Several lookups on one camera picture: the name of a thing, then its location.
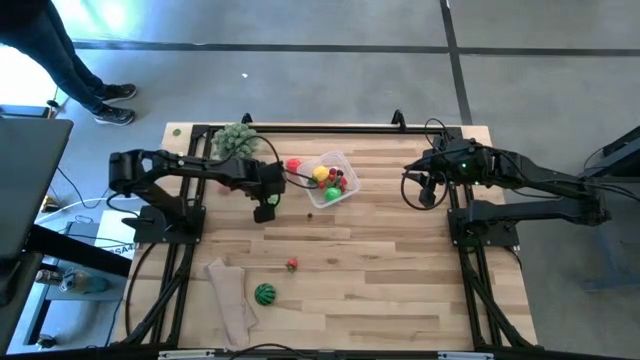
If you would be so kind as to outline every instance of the sneaker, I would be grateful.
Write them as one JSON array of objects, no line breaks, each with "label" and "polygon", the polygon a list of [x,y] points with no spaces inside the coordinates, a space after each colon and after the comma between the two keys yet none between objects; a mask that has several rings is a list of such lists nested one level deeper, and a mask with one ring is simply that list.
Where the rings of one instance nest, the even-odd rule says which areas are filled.
[{"label": "sneaker", "polygon": [[104,105],[102,110],[93,114],[98,124],[111,124],[124,126],[133,121],[136,113],[129,109],[120,109],[109,105]]},{"label": "sneaker", "polygon": [[112,104],[116,101],[131,99],[136,96],[138,88],[133,84],[107,85],[104,96],[98,96],[105,104]]}]

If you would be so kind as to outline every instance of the wooden table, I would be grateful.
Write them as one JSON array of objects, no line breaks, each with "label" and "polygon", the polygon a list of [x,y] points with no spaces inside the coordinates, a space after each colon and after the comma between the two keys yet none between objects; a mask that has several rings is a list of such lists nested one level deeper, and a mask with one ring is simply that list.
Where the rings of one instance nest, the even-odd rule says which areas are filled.
[{"label": "wooden table", "polygon": [[[169,123],[163,147],[186,153],[192,125]],[[174,136],[175,129],[182,135]],[[463,127],[463,134],[491,144],[487,127]],[[303,189],[289,185],[276,220],[255,224],[255,201],[240,192],[221,195],[220,185],[208,182],[205,234],[196,247],[179,346],[224,346],[215,293],[203,271],[205,265],[222,257],[227,265],[246,269],[247,298],[259,319],[250,329],[251,345],[275,342],[301,349],[472,349],[460,262],[446,225],[448,201],[433,211],[420,212],[409,208],[400,197],[402,166],[415,161],[429,146],[424,136],[265,136],[285,161],[341,150],[362,189],[337,206],[316,209]],[[255,157],[274,159],[264,144]],[[160,184],[177,194],[180,182],[180,178],[170,177]],[[477,199],[504,201],[498,188],[475,187],[474,191]],[[407,182],[407,194],[416,202],[418,192],[417,184]],[[158,296],[167,248],[156,246],[141,267],[131,299],[133,326]],[[141,252],[136,253],[134,266]],[[497,303],[522,335],[535,343],[516,259],[501,248],[487,248],[486,252]],[[291,257],[297,257],[300,264],[294,274],[284,266]],[[269,307],[256,304],[252,296],[255,287],[265,282],[273,284],[278,292],[276,303]],[[172,308],[173,300],[168,306],[163,340],[170,328]],[[485,312],[479,309],[483,334],[489,339]],[[122,338],[124,321],[120,316],[114,340]]]}]

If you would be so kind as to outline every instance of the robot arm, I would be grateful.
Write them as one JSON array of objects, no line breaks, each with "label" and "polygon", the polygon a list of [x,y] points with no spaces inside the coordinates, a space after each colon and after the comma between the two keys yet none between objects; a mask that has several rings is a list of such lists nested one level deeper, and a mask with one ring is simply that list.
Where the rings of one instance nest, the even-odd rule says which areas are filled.
[{"label": "robot arm", "polygon": [[[516,152],[484,146],[474,139],[436,138],[434,148],[405,167],[407,178],[423,186],[421,203],[433,204],[435,184],[493,185],[504,189],[533,188],[562,197],[560,200],[495,205],[474,200],[466,209],[466,221],[482,224],[495,221],[521,221],[562,218],[583,225],[599,225],[609,220],[603,197],[584,179],[537,166]],[[428,172],[429,176],[411,174]]]},{"label": "robot arm", "polygon": [[[151,163],[145,169],[144,163]],[[167,175],[216,180],[232,190],[242,190],[259,205],[254,211],[258,223],[275,218],[271,195],[283,194],[285,178],[282,164],[266,164],[255,159],[210,160],[181,156],[164,150],[131,150],[113,153],[109,159],[109,187],[120,194],[135,194],[159,209],[168,225],[188,222],[188,207],[180,197],[169,195],[155,181]]]}]

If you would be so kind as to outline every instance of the plastic bowl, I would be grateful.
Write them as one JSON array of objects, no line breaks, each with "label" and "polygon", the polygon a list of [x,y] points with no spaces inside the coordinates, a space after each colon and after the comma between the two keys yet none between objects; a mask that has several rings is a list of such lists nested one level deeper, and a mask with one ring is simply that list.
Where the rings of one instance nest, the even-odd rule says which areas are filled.
[{"label": "plastic bowl", "polygon": [[[333,167],[338,170],[342,170],[344,172],[344,177],[347,179],[347,186],[345,189],[346,191],[339,198],[331,201],[325,200],[325,189],[306,189],[313,206],[318,209],[326,208],[327,206],[340,202],[360,191],[360,181],[358,180],[356,173],[351,168],[351,165],[349,165],[347,158],[344,157],[344,154],[340,151],[331,151],[317,159],[303,162],[298,167],[298,173],[310,177],[313,173],[313,169],[320,165],[324,165],[329,169]],[[301,184],[307,183],[306,179],[302,177],[299,177],[299,179]]]}]

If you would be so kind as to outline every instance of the towel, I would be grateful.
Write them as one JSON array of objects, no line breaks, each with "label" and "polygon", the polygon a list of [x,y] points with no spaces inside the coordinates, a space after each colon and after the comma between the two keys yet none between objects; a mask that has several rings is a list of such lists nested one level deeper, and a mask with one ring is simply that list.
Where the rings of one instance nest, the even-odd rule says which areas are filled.
[{"label": "towel", "polygon": [[227,267],[218,258],[205,267],[218,299],[225,329],[225,344],[231,350],[249,346],[249,328],[258,323],[244,297],[244,269]]}]

